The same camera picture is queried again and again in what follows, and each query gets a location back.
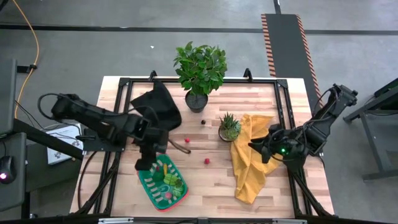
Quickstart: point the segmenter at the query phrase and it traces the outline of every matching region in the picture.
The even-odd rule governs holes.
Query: potted plant
[[[175,72],[184,90],[189,90],[185,102],[193,112],[199,113],[205,108],[211,91],[223,84],[227,71],[225,51],[207,45],[193,48],[191,41],[185,48],[177,47],[177,52],[174,67],[179,63],[180,68]]]
[[[224,118],[220,118],[220,120],[221,125],[220,128],[218,128],[218,135],[220,138],[228,142],[237,139],[241,132],[241,124],[234,119],[234,115],[227,112]]]

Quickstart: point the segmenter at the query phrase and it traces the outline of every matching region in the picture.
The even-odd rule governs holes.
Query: concrete floor
[[[261,28],[261,13],[274,13],[272,0],[19,0],[34,24],[134,27]],[[282,13],[299,14],[305,29],[397,30],[398,2],[388,0],[280,0]],[[12,1],[0,22],[23,22]],[[48,92],[76,93],[96,103],[105,75],[174,75],[174,48],[190,40],[219,45],[228,56],[227,76],[249,67],[255,77],[268,77],[262,34],[155,32],[37,32],[39,69],[25,88],[22,105],[43,125],[52,124],[36,108]],[[398,36],[308,36],[322,91],[341,83],[359,92],[361,106],[375,90],[397,77]],[[2,57],[32,63],[34,40],[29,31],[0,30]],[[18,86],[25,75],[18,75]],[[48,110],[50,103],[44,103]],[[357,107],[348,108],[348,114]],[[362,124],[338,119],[324,148],[326,175],[335,213],[344,218],[397,222],[398,178],[363,182],[377,171]],[[32,211],[40,216],[67,214],[76,179],[35,192]],[[57,201],[54,195],[61,195]],[[18,209],[0,214],[17,218]]]

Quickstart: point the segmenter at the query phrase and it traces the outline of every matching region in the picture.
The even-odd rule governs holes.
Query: wooden table
[[[104,77],[99,93],[98,106],[113,111],[120,77]],[[301,78],[287,79],[296,126],[310,119],[305,85]],[[166,83],[175,104],[182,115],[182,125],[170,132],[170,138],[192,150],[184,154],[169,145],[167,154],[180,169],[190,190],[190,195],[169,212],[158,212],[151,204],[137,177],[134,165],[141,156],[138,148],[127,140],[122,154],[118,180],[114,193],[112,216],[129,217],[221,217],[221,218],[292,218],[294,217],[290,196],[287,169],[281,165],[267,176],[266,186],[260,191],[255,202],[247,205],[235,199],[235,177],[229,152],[229,143],[218,136],[219,116],[227,111],[239,118],[243,114],[263,114],[274,116],[270,123],[278,120],[275,93],[267,84],[224,84],[209,96],[208,104],[202,113],[192,113],[185,104],[185,91],[178,83]],[[152,89],[151,83],[135,83],[132,99]],[[285,108],[284,95],[281,98]],[[98,185],[104,153],[99,152],[89,164],[81,186],[84,203]],[[210,164],[205,165],[205,158]],[[307,185],[314,196],[333,213],[325,171],[319,158],[308,156],[305,163]],[[103,197],[103,207],[107,199]],[[302,193],[298,190],[300,207],[304,211]],[[77,210],[77,193],[73,198],[71,212]]]

